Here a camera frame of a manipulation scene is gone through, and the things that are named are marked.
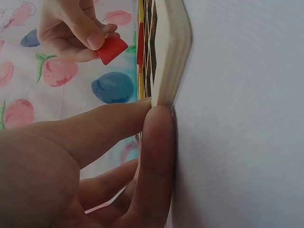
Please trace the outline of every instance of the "peach print fabric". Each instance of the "peach print fabric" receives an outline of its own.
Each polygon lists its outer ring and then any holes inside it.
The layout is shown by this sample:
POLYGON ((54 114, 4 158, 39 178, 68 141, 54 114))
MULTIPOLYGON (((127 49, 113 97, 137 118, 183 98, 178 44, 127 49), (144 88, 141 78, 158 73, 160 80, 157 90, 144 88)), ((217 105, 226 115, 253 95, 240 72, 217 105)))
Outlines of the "peach print fabric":
MULTIPOLYGON (((65 119, 104 104, 136 101, 136 2, 94 3, 98 19, 117 24, 129 45, 107 66, 100 60, 66 62, 41 46, 37 39, 40 0, 0 0, 0 129, 65 119)), ((96 176, 136 156, 134 138, 126 139, 83 169, 81 178, 96 176)))

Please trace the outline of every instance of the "white surface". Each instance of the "white surface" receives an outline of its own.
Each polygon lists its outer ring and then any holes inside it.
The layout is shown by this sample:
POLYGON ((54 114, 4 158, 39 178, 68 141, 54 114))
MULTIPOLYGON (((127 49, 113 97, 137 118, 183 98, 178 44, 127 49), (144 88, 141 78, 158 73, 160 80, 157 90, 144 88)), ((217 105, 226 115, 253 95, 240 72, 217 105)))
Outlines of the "white surface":
POLYGON ((185 4, 173 227, 304 227, 304 1, 185 4))

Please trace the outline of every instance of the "red game piece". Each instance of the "red game piece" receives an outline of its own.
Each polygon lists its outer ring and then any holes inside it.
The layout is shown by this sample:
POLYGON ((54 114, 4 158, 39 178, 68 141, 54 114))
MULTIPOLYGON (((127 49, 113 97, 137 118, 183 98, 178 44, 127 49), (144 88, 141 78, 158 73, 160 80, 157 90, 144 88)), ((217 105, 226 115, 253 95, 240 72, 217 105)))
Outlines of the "red game piece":
POLYGON ((138 45, 137 45, 137 64, 143 64, 143 47, 144 47, 144 34, 143 34, 143 23, 139 25, 138 31, 138 45))
POLYGON ((104 45, 97 51, 101 61, 108 65, 128 48, 128 45, 120 38, 109 37, 105 39, 104 45))

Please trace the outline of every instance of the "skin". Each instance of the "skin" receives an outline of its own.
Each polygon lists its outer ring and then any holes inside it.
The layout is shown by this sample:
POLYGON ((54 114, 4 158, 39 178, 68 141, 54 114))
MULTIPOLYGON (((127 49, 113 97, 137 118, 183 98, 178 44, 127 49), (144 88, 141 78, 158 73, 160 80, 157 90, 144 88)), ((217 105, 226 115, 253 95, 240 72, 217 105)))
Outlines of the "skin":
POLYGON ((171 113, 150 100, 0 131, 0 227, 163 228, 174 160, 171 113), (83 167, 141 130, 139 161, 79 181, 83 167))
POLYGON ((103 25, 93 0, 42 0, 38 39, 58 56, 74 62, 98 58, 106 37, 120 37, 114 24, 103 25))

